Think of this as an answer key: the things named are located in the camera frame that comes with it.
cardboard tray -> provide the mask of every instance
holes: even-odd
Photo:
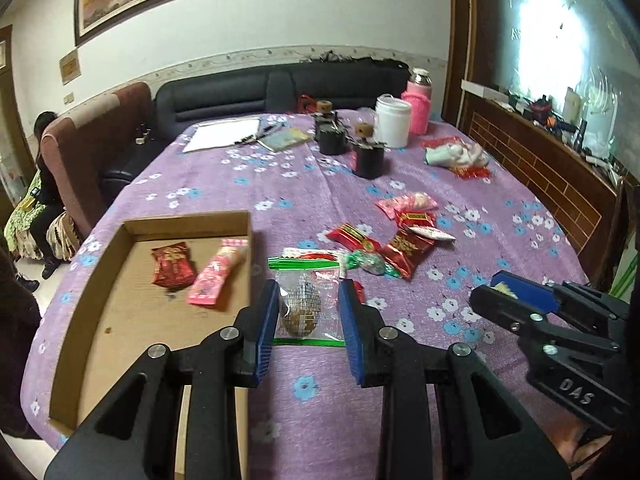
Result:
[[[165,343],[172,350],[194,346],[212,332],[232,325],[251,298],[251,236],[248,211],[125,221],[105,248],[69,323],[51,390],[52,426],[71,435],[148,346]],[[168,294],[152,285],[152,249],[185,241],[200,271],[218,250],[221,238],[229,237],[249,240],[249,251],[225,283],[217,309],[188,304],[188,288]],[[178,430],[176,478],[184,474],[189,394],[187,387]],[[247,415],[247,391],[236,388],[244,478]]]

white cup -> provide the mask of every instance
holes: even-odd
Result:
[[[381,95],[376,102],[373,140],[388,148],[404,148],[409,142],[411,105],[391,94]]]

purple tablecloth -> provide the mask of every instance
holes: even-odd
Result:
[[[289,119],[311,127],[308,117]],[[388,242],[396,226],[374,202],[414,191],[437,200],[438,225],[457,237],[455,245],[436,248],[411,282],[361,270],[349,276],[364,285],[367,303],[387,324],[420,343],[469,343],[541,424],[561,413],[526,384],[516,337],[468,307],[470,290],[500,269],[537,282],[584,282],[578,258],[551,214],[498,164],[490,163],[492,178],[462,180],[425,165],[420,139],[412,139],[407,149],[386,154],[390,171],[370,182],[350,173],[349,155],[322,156],[313,142],[276,154],[258,146],[183,154],[192,133],[185,131],[122,191],[71,263],[36,334],[22,407],[55,449],[65,441],[47,423],[60,347],[82,289],[124,219],[248,209],[257,241],[255,294],[269,275],[268,256],[284,247],[338,248],[326,233],[343,222]],[[460,135],[448,124],[432,124],[430,133]],[[344,349],[275,348],[268,377],[250,393],[252,478],[372,478],[381,406],[381,389],[354,384]]]

floor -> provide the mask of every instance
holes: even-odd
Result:
[[[23,259],[17,263],[17,267],[18,270],[30,280],[39,280],[40,287],[36,290],[34,296],[36,300],[38,300],[40,313],[44,314],[58,285],[67,272],[68,265],[63,264],[53,273],[53,276],[46,281],[40,277],[42,263]],[[49,447],[49,444],[42,440],[23,440],[6,435],[4,437],[9,443],[9,446],[14,450],[16,456],[27,466],[27,469],[31,471],[31,474],[38,480],[42,480],[44,478],[44,472],[49,466],[49,462],[51,462],[55,455],[55,452]]]

black shoe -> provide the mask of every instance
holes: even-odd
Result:
[[[42,271],[42,279],[48,280],[51,275],[56,272],[56,269],[60,266],[62,260],[57,258],[45,258],[44,259],[44,269]]]
[[[24,277],[23,274],[17,274],[15,279],[31,293],[34,293],[36,290],[38,290],[38,287],[40,286],[40,282],[38,280],[28,280]]]

